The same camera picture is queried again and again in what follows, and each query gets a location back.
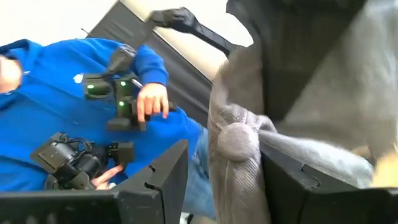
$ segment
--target camera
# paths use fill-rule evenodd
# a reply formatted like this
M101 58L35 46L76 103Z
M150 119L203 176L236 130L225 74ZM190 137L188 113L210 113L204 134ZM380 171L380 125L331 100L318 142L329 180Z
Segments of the camera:
M145 122L138 122L137 99L134 90L140 90L142 84L136 74L131 72L136 51L127 44L120 45L111 56L106 71L102 74L84 74L83 88L86 100L103 100L113 96L115 118L108 121L106 129L110 131L129 131L139 128L146 130L150 116L145 115ZM169 102L169 110L176 106Z
M124 167L134 160L134 144L114 142L97 146L84 139L56 133L30 158L49 173L45 189L91 190L96 188L91 179L105 171L109 159Z

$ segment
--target blue hoodie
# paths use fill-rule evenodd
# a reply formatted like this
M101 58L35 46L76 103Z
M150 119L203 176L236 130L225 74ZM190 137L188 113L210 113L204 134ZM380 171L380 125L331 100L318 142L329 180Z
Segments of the blue hoodie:
M18 40L0 47L0 54L18 59L24 75L20 87L0 94L0 191L42 190L46 172L29 156L57 132L84 138L99 145L133 141L135 161L114 181L120 182L159 157L179 139L188 139L190 156L200 126L178 109L167 119L154 116L147 131L107 131L114 117L114 103L84 100L74 77L105 71L119 43L104 39L75 39L43 47ZM166 85L163 60L142 46L131 69L146 83Z

